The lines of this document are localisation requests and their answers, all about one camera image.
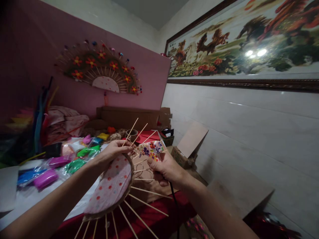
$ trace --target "forearm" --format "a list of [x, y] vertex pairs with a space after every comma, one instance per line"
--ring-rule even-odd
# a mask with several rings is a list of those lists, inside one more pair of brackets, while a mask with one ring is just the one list
[[207, 188], [187, 174], [181, 189], [216, 239], [258, 238], [243, 222], [227, 212]]
[[5, 228], [1, 237], [49, 238], [101, 173], [98, 160], [88, 162]]

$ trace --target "wooden frame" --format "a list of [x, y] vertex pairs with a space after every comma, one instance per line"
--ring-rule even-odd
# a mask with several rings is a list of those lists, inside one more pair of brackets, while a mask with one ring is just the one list
[[[168, 54], [168, 46], [174, 40], [182, 37], [188, 33], [194, 27], [204, 23], [210, 17], [216, 13], [222, 11], [224, 8], [230, 6], [238, 0], [224, 0], [207, 13], [199, 17], [197, 20], [183, 28], [181, 31], [176, 33], [174, 36], [166, 41], [165, 54]], [[175, 77], [172, 79], [169, 77], [168, 83], [173, 84], [188, 84], [188, 85], [204, 85], [204, 86], [221, 86], [221, 87], [240, 87], [240, 88], [251, 88], [251, 89], [271, 89], [271, 90], [285, 90], [285, 91], [301, 91], [301, 92], [319, 92], [319, 76], [315, 76], [315, 79], [252, 79], [251, 77], [241, 79], [217, 79], [216, 77], [204, 79], [192, 79], [193, 77]]]

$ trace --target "black cable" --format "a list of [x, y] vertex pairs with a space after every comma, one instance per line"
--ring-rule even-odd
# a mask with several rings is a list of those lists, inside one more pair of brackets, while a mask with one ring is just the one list
[[175, 202], [175, 205], [176, 205], [176, 211], [177, 211], [177, 239], [179, 239], [179, 209], [178, 209], [178, 203], [177, 203], [177, 200], [175, 198], [173, 185], [172, 185], [171, 182], [169, 182], [169, 184], [170, 184], [170, 188], [172, 190], [173, 199], [174, 199], [174, 202]]

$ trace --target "ceiling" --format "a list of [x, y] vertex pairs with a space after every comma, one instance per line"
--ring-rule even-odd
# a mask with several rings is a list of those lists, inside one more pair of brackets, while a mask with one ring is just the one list
[[112, 0], [160, 30], [188, 0]]

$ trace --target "hand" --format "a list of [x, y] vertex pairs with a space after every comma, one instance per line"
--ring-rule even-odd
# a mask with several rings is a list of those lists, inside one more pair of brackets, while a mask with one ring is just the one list
[[135, 144], [131, 146], [130, 141], [125, 140], [114, 140], [109, 143], [109, 145], [97, 155], [94, 160], [95, 163], [99, 164], [103, 168], [103, 171], [107, 169], [109, 163], [115, 159], [118, 155], [127, 153], [128, 155], [136, 148]]
[[161, 153], [162, 162], [155, 162], [151, 158], [147, 159], [149, 167], [154, 172], [154, 179], [162, 187], [168, 186], [172, 182], [175, 189], [182, 189], [186, 177], [189, 175], [170, 154]]

